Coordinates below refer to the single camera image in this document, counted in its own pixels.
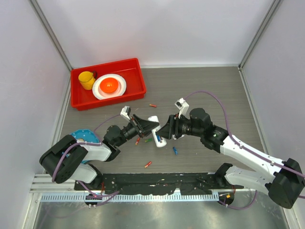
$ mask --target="yellow mug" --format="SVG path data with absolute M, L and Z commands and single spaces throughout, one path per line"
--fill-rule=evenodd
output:
M 96 76 L 97 76 L 96 71 L 93 72 L 86 71 L 79 74 L 78 80 L 80 81 L 82 87 L 85 90 L 92 90 Z

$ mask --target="white backdrop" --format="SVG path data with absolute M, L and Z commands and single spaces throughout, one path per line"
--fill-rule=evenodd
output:
M 26 0 L 1 0 L 0 19 L 0 228 L 20 229 L 69 71 Z
M 38 0 L 74 68 L 239 64 L 272 0 Z
M 244 67 L 268 152 L 298 161 L 303 174 L 304 12 L 303 0 L 284 0 Z M 301 228 L 305 228 L 305 200 L 297 200 L 294 208 Z

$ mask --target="gray floor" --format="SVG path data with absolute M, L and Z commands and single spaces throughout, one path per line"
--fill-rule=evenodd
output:
M 104 120 L 119 114 L 125 105 L 131 107 L 132 114 L 135 113 L 141 118 L 157 115 L 163 126 L 170 114 L 178 112 L 174 105 L 177 99 L 197 90 L 208 90 L 224 103 L 232 132 L 249 145 L 263 150 L 236 67 L 142 69 L 142 73 L 147 87 L 145 98 L 87 111 L 78 111 L 69 106 L 61 136 L 77 129 L 93 130 Z M 212 97 L 195 94 L 187 102 L 190 105 L 189 111 L 202 107 L 216 125 L 225 127 L 224 114 Z M 158 107 L 153 108 L 149 104 L 156 104 Z M 113 124 L 123 127 L 127 122 L 116 117 L 105 123 L 97 133 L 103 136 L 108 126 Z M 122 145 L 121 153 L 112 162 L 94 164 L 101 172 L 113 173 L 214 172 L 224 162 L 246 168 L 230 157 L 206 149 L 200 139 L 193 136 L 170 140 L 164 148 L 157 148 L 154 142 L 144 143 L 143 140 L 136 146 L 135 141 L 136 138 Z M 177 148 L 178 156 L 174 154 L 173 146 Z M 152 161 L 152 164 L 145 169 L 144 165 L 149 161 Z

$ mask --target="cable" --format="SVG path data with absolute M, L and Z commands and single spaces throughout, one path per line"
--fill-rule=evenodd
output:
M 116 193 L 114 193 L 114 195 L 112 195 L 110 198 L 108 198 L 108 199 L 105 200 L 104 202 L 98 203 L 98 204 L 96 204 L 95 206 L 98 207 L 98 206 L 102 206 L 102 205 L 108 203 L 108 202 L 109 202 L 111 199 L 113 199 L 118 193 L 119 193 L 119 191 L 117 191 Z M 87 208 L 87 207 L 88 207 L 87 205 L 85 205 L 85 206 L 83 206 L 83 207 L 80 207 L 80 208 L 76 209 L 75 211 L 73 211 L 72 213 L 70 213 L 69 215 L 66 215 L 66 216 L 55 216 L 55 215 L 51 214 L 51 213 L 50 213 L 51 207 L 50 207 L 50 208 L 46 209 L 46 214 L 44 215 L 44 217 L 43 217 L 43 219 L 42 219 L 42 221 L 41 221 L 41 223 L 40 223 L 38 229 L 41 229 L 41 228 L 42 228 L 42 225 L 43 225 L 43 223 L 44 223 L 44 221 L 45 221 L 47 215 L 49 215 L 49 216 L 51 216 L 51 217 L 53 217 L 53 218 L 56 218 L 56 219 L 66 219 L 66 218 L 68 218 L 68 217 L 74 215 L 76 212 L 78 212 L 78 211 L 80 211 L 80 210 L 82 210 L 82 209 L 84 209 L 84 208 Z
M 117 116 L 120 116 L 120 115 L 119 115 L 119 114 L 118 114 L 118 115 L 115 115 L 115 116 L 113 116 L 113 117 L 107 119 L 106 121 L 102 122 L 101 124 L 99 124 L 99 125 L 97 126 L 97 128 L 94 129 L 94 131 L 93 131 L 94 134 L 96 134 L 95 131 L 96 131 L 98 128 L 100 128 L 101 125 L 103 125 L 104 123 L 108 122 L 109 120 L 111 120 L 111 119 L 113 119 L 113 118 L 115 118 L 115 117 L 117 117 Z M 52 176 L 52 182 L 55 181 L 55 178 L 56 178 L 56 175 L 57 175 L 57 173 L 58 173 L 58 170 L 59 170 L 59 168 L 60 168 L 60 166 L 61 166 L 63 160 L 65 159 L 66 155 L 70 152 L 70 150 L 72 150 L 75 146 L 79 146 L 79 145 L 101 146 L 101 145 L 102 145 L 102 141 L 101 141 L 101 139 L 100 139 L 100 137 L 99 137 L 98 135 L 97 135 L 97 137 L 99 138 L 100 143 L 77 142 L 77 143 L 75 143 L 75 144 L 69 146 L 69 147 L 66 149 L 66 151 L 63 153 L 63 155 L 61 156 L 61 158 L 60 158 L 60 160 L 59 160 L 59 162 L 58 162 L 58 164 L 57 164 L 57 166 L 56 166 L 56 168 L 55 168 L 55 170 L 54 170 L 54 173 L 53 173 L 53 176 Z M 81 181 L 78 181 L 78 182 L 84 187 L 85 190 L 87 190 L 89 193 L 91 193 L 92 195 L 94 195 L 94 196 L 96 196 L 96 197 L 99 197 L 99 198 L 110 197 L 108 200 L 106 200 L 106 201 L 104 201 L 104 202 L 98 204 L 97 206 L 101 206 L 101 205 L 107 203 L 109 200 L 111 200 L 112 198 L 114 198 L 114 197 L 119 193 L 119 191 L 116 191 L 116 192 L 111 193 L 111 194 L 108 194 L 108 195 L 98 195 L 98 194 L 95 194 L 94 192 L 92 192 L 90 189 L 88 189 L 88 188 L 85 186 L 85 184 L 84 184 L 83 182 L 81 182 Z
M 235 186 L 234 186 L 234 185 L 232 185 L 232 188 L 233 188 L 233 195 L 234 195 L 234 194 L 235 194 L 235 192 L 236 192 Z
M 235 210 L 245 210 L 245 209 L 251 207 L 251 206 L 254 204 L 254 202 L 255 202 L 255 200 L 256 200 L 256 197 L 257 197 L 257 191 L 255 191 L 255 195 L 254 195 L 254 198 L 253 198 L 252 202 L 251 202 L 248 206 L 242 207 L 242 208 L 234 207 L 234 206 L 230 206 L 230 205 L 226 205 L 226 204 L 225 204 L 225 199 L 224 199 L 224 202 L 222 202 L 222 201 L 219 200 L 218 203 L 220 203 L 220 204 L 222 204 L 222 205 L 224 205 L 224 206 L 226 206 L 226 207 L 228 207 L 228 208 L 231 208 L 231 209 L 235 209 Z
M 117 116 L 120 116 L 120 114 L 117 114 L 117 115 L 115 115 L 115 116 L 113 116 L 113 117 L 111 117 L 111 118 L 108 118 L 106 121 L 102 122 L 101 124 L 99 124 L 99 125 L 97 126 L 97 128 L 94 129 L 93 132 L 94 132 L 94 134 L 97 136 L 97 138 L 99 139 L 100 142 L 102 142 L 102 140 L 101 140 L 100 136 L 99 136 L 95 131 L 97 131 L 97 129 L 100 128 L 101 125 L 103 125 L 104 123 L 108 122 L 109 120 L 111 120 L 111 119 L 113 119 L 113 118 L 115 118 L 115 117 L 117 117 Z
M 289 171 L 289 172 L 292 172 L 292 173 L 294 173 L 294 174 L 296 174 L 296 175 L 299 175 L 299 176 L 302 177 L 302 178 L 305 178 L 305 175 L 304 175 L 304 174 L 302 174 L 302 173 L 300 173 L 300 172 L 298 172 L 298 171 L 295 171 L 295 170 L 293 170 L 293 169 L 291 169 L 291 168 L 288 168 L 288 167 L 286 167 L 286 166 L 283 166 L 283 165 L 280 165 L 280 164 L 278 164 L 278 163 L 272 162 L 271 160 L 269 160 L 269 159 L 267 159 L 267 158 L 264 158 L 263 156 L 261 156 L 261 155 L 257 154 L 256 152 L 252 151 L 251 149 L 248 149 L 248 148 L 245 147 L 245 146 L 241 146 L 241 145 L 239 144 L 239 142 L 236 141 L 236 140 L 234 139 L 233 135 L 232 135 L 231 129 L 230 129 L 230 127 L 229 127 L 228 114 L 227 114 L 227 112 L 226 112 L 226 109 L 225 109 L 223 103 L 217 98 L 216 95 L 214 95 L 214 94 L 211 93 L 211 92 L 205 91 L 205 90 L 193 92 L 193 93 L 189 94 L 188 96 L 186 96 L 186 97 L 185 97 L 185 100 L 186 100 L 188 97 L 190 97 L 191 95 L 196 94 L 196 93 L 206 93 L 206 94 L 209 94 L 211 97 L 213 97 L 213 98 L 219 103 L 219 105 L 221 106 L 221 108 L 222 108 L 222 110 L 223 110 L 223 112 L 224 112 L 225 125 L 226 125 L 226 127 L 227 127 L 228 134 L 229 134 L 230 138 L 232 139 L 232 141 L 233 141 L 235 144 L 237 144 L 240 148 L 245 149 L 245 150 L 248 151 L 249 153 L 251 153 L 251 154 L 257 156 L 258 158 L 264 160 L 265 162 L 268 162 L 268 163 L 270 163 L 270 164 L 272 164 L 272 165 L 278 166 L 278 167 L 283 168 L 283 169 L 285 169 L 285 170 L 287 170 L 287 171 Z
M 118 115 L 115 115 L 115 116 L 113 116 L 113 117 L 107 119 L 106 121 L 102 122 L 101 124 L 99 124 L 99 125 L 97 126 L 97 128 L 94 129 L 94 131 L 93 131 L 94 134 L 96 134 L 95 131 L 96 131 L 98 128 L 100 128 L 101 125 L 103 125 L 104 123 L 108 122 L 109 120 L 111 120 L 111 119 L 113 119 L 113 118 L 115 118 L 115 117 L 117 117 L 117 116 L 120 116 L 120 115 L 119 115 L 119 114 L 118 114 Z M 63 153 L 63 155 L 61 156 L 61 158 L 60 158 L 60 160 L 59 160 L 59 162 L 58 162 L 58 164 L 57 164 L 57 166 L 56 166 L 56 168 L 55 168 L 55 170 L 54 170 L 54 173 L 53 173 L 53 176 L 52 176 L 52 182 L 55 181 L 55 178 L 56 178 L 56 175 L 57 175 L 57 173 L 58 173 L 58 170 L 59 170 L 59 168 L 60 168 L 60 166 L 61 166 L 63 160 L 65 159 L 66 155 L 69 153 L 69 151 L 70 151 L 71 149 L 73 149 L 73 147 L 78 146 L 78 145 L 101 146 L 101 145 L 102 145 L 102 141 L 100 140 L 100 143 L 78 142 L 78 143 L 75 143 L 75 144 L 69 146 L 69 147 L 66 149 L 66 151 Z
M 92 192 L 90 189 L 88 189 L 82 181 L 78 180 L 78 183 L 80 183 L 80 185 L 83 186 L 85 190 L 87 190 L 89 193 L 91 193 L 92 195 L 94 195 L 96 197 L 111 197 L 111 196 L 117 195 L 119 193 L 119 191 L 116 191 L 116 192 L 108 194 L 108 195 L 98 195 L 98 194 L 95 194 L 94 192 Z
M 89 145 L 89 146 L 101 146 L 102 143 L 90 143 L 90 142 L 77 142 L 77 143 L 74 143 L 73 145 L 69 146 L 66 151 L 63 153 L 63 155 L 61 156 L 55 170 L 54 170 L 54 173 L 53 173 L 53 176 L 52 176 L 52 182 L 55 181 L 55 178 L 56 178 L 56 175 L 58 173 L 58 170 L 63 162 L 63 160 L 65 159 L 66 155 L 70 152 L 71 149 L 73 149 L 75 146 L 78 146 L 78 145 Z

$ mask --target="red plastic bin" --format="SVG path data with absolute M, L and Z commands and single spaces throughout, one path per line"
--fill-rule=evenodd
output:
M 97 78 L 105 74 L 118 74 L 126 81 L 126 91 L 122 96 L 99 100 L 94 97 L 92 90 L 85 90 L 78 81 L 78 76 L 84 71 L 97 72 Z M 142 99 L 146 87 L 139 61 L 137 58 L 103 63 L 99 65 L 73 69 L 71 71 L 71 106 L 79 111 L 100 106 L 123 103 L 130 100 Z

